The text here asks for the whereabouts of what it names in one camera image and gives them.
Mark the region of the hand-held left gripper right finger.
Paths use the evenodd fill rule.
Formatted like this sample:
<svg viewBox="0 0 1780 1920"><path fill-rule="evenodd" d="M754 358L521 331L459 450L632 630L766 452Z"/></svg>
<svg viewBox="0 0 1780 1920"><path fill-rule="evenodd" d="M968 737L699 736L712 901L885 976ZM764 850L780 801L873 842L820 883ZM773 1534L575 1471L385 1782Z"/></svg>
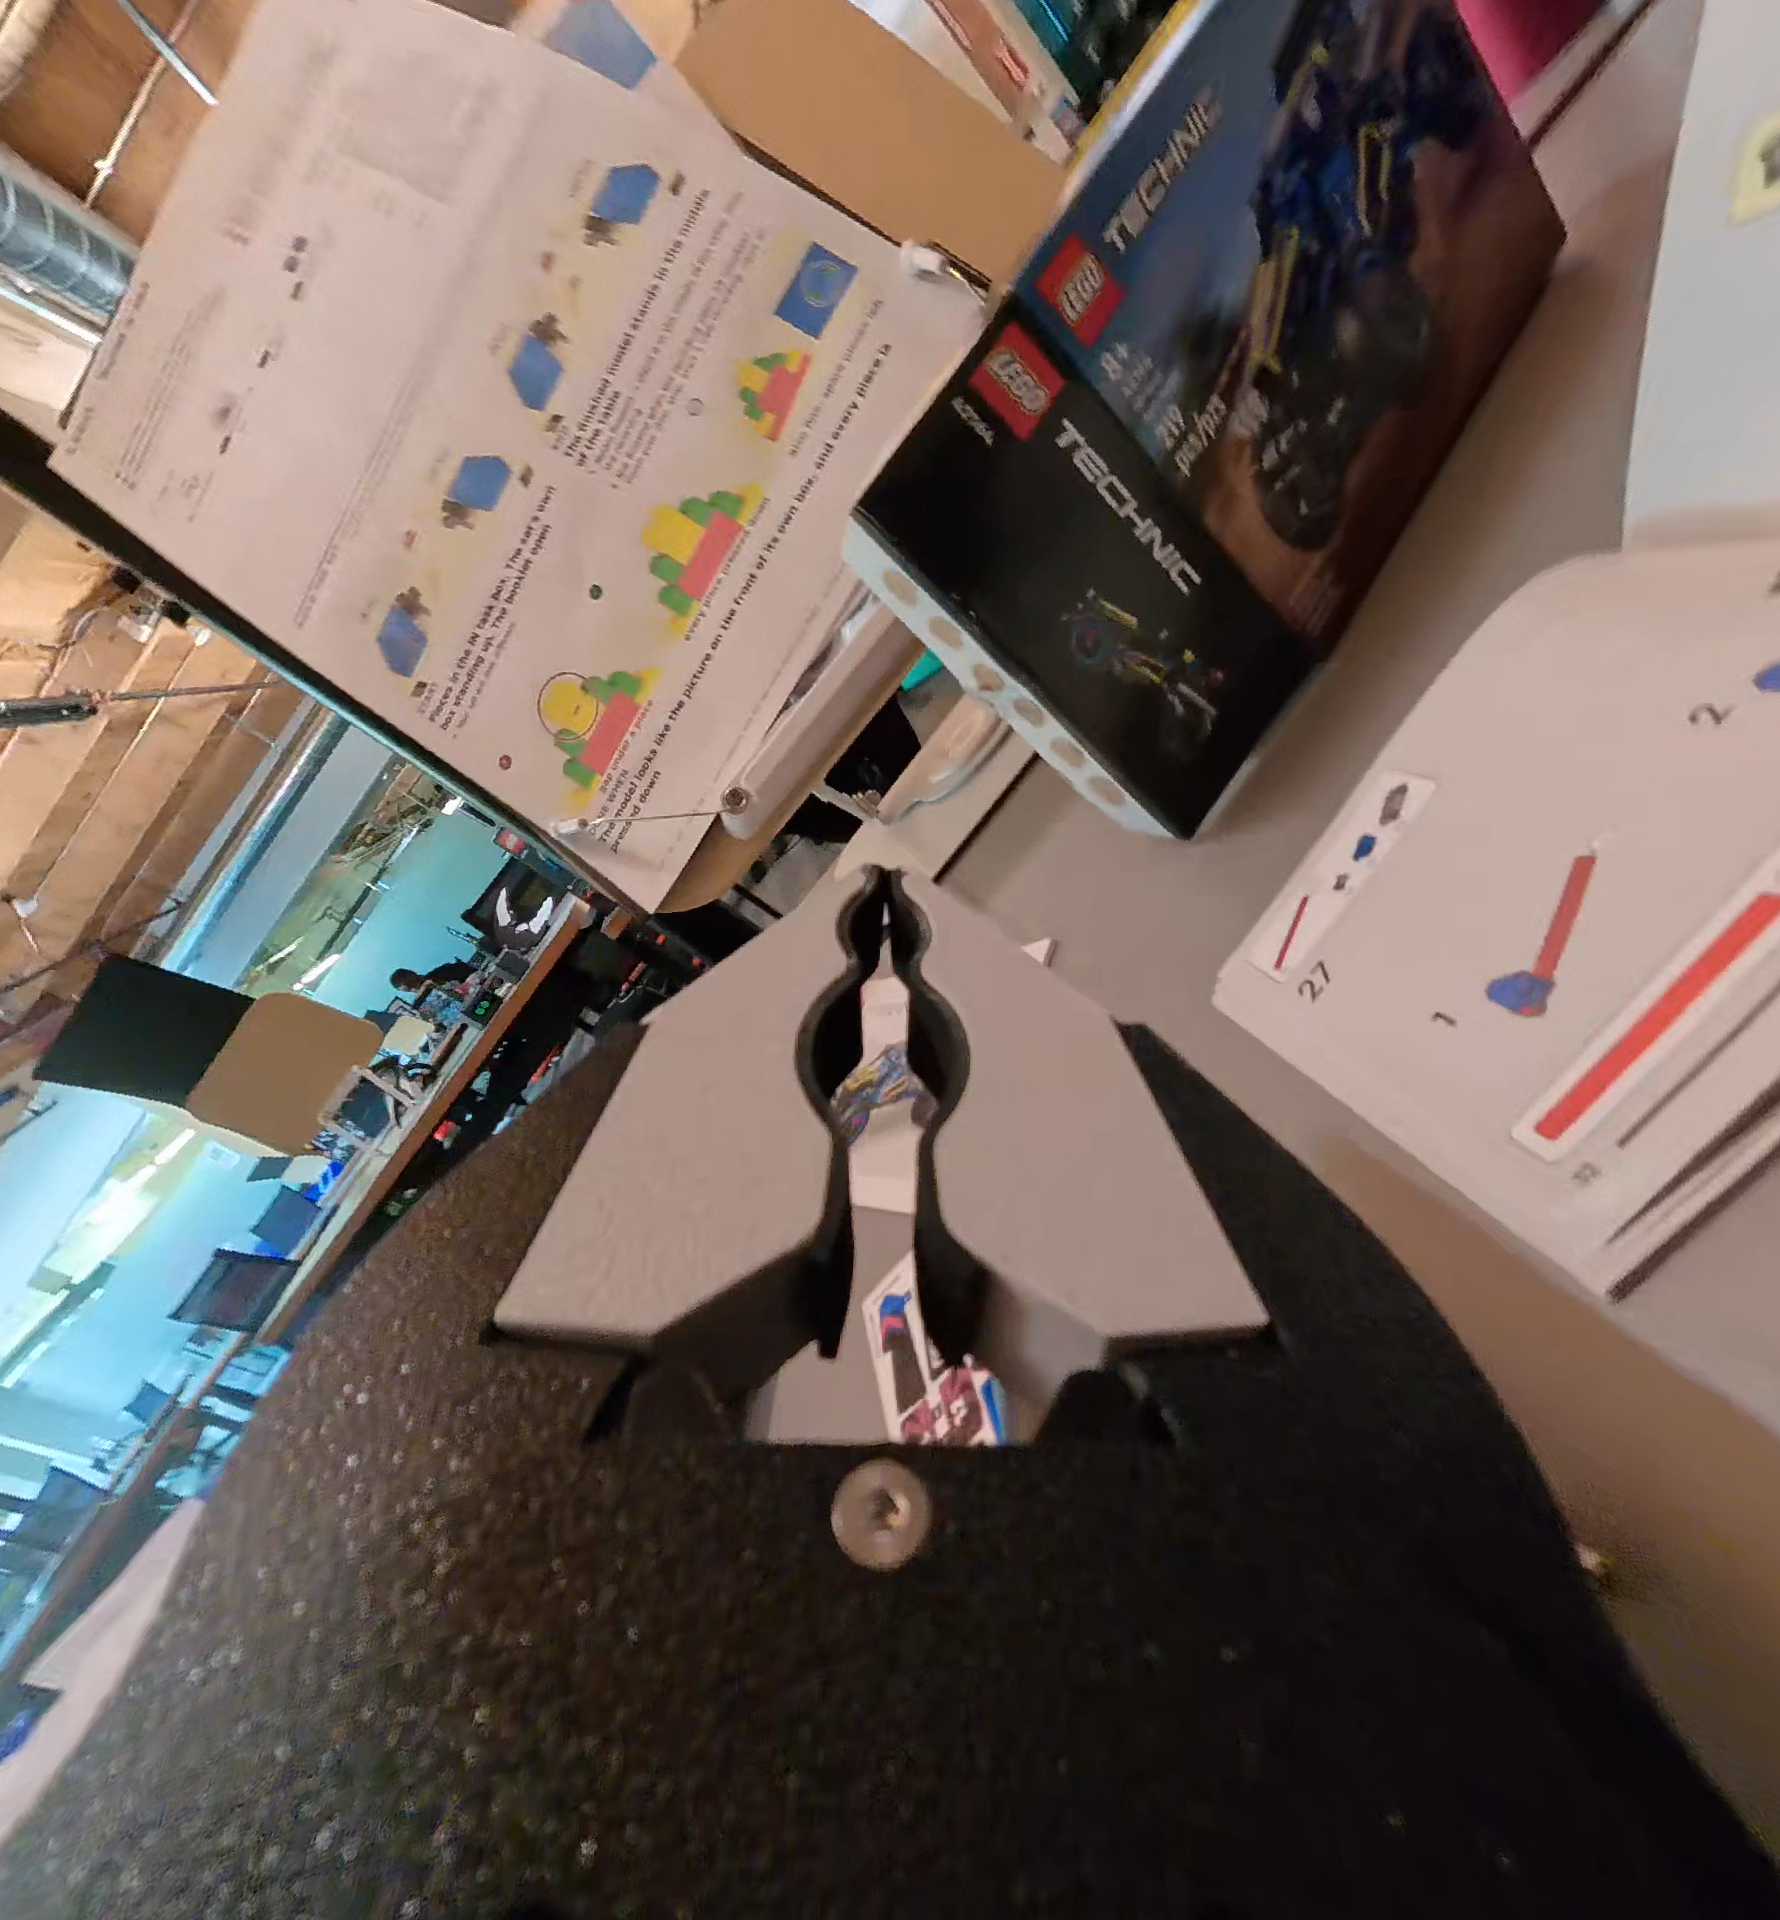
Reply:
<svg viewBox="0 0 1780 1920"><path fill-rule="evenodd" d="M918 875L891 874L891 948L935 1099L913 1260L938 1349L987 1369L1091 1369L1264 1330L1118 1022Z"/></svg>

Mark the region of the brown cardboard box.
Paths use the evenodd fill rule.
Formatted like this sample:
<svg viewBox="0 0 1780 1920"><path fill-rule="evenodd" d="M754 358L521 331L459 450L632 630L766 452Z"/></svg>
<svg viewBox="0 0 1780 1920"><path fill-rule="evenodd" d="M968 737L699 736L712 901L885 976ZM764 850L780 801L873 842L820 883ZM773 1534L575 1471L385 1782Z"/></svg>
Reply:
<svg viewBox="0 0 1780 1920"><path fill-rule="evenodd" d="M703 4L677 71L762 157L989 284L1057 211L1055 160L849 2Z"/></svg>

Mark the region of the silver spiral ventilation duct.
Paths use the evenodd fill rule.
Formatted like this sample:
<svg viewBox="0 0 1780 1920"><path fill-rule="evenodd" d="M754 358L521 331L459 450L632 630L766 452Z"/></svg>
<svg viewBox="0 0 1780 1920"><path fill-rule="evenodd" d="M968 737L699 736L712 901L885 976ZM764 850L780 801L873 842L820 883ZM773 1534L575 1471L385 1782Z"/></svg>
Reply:
<svg viewBox="0 0 1780 1920"><path fill-rule="evenodd" d="M0 144L0 293L88 339L116 318L138 246Z"/></svg>

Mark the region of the lego set box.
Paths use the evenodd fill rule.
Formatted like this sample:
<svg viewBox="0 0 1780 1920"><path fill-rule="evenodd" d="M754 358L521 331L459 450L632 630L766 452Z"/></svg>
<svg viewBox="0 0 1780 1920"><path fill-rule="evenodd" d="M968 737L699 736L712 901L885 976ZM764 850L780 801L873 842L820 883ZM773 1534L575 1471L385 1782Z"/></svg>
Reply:
<svg viewBox="0 0 1780 1920"><path fill-rule="evenodd" d="M848 562L1089 804L1188 840L1333 655L1563 243L1457 4L1183 4Z"/></svg>

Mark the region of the printed instruction sheet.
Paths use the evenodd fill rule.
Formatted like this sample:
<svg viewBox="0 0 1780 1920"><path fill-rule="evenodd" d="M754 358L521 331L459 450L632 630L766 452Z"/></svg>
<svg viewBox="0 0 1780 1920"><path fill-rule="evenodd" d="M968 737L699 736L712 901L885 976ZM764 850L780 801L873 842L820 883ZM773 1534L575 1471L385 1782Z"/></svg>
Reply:
<svg viewBox="0 0 1780 1920"><path fill-rule="evenodd" d="M442 4L256 4L50 466L659 910L974 318L653 80Z"/></svg>

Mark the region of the sticker sheet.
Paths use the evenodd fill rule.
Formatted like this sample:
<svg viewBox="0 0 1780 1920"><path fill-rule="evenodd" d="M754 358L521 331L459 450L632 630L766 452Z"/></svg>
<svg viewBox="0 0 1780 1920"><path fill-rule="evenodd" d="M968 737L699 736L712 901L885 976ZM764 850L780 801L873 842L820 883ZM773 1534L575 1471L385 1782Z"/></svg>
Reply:
<svg viewBox="0 0 1780 1920"><path fill-rule="evenodd" d="M891 1440L905 1447L1008 1444L999 1381L974 1360L945 1360L928 1330L913 1252L888 1270L858 1311Z"/></svg>

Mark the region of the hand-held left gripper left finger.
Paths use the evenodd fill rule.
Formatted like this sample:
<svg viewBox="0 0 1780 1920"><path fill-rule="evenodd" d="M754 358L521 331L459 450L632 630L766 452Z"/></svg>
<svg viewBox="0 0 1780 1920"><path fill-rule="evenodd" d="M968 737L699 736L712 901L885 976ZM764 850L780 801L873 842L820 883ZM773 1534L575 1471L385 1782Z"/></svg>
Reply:
<svg viewBox="0 0 1780 1920"><path fill-rule="evenodd" d="M862 988L886 875L862 867L645 1022L497 1330L636 1360L839 1354Z"/></svg>

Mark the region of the small closed instruction booklet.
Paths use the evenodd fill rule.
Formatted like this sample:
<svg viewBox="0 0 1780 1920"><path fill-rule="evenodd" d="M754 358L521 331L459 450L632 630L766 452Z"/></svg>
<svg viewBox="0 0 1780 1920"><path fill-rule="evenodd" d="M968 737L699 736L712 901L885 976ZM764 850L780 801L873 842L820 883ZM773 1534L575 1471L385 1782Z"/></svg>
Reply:
<svg viewBox="0 0 1780 1920"><path fill-rule="evenodd" d="M877 972L862 993L862 1060L832 1099L849 1149L849 1195L856 1208L913 1213L918 1149L932 1092L908 1064L908 991Z"/></svg>

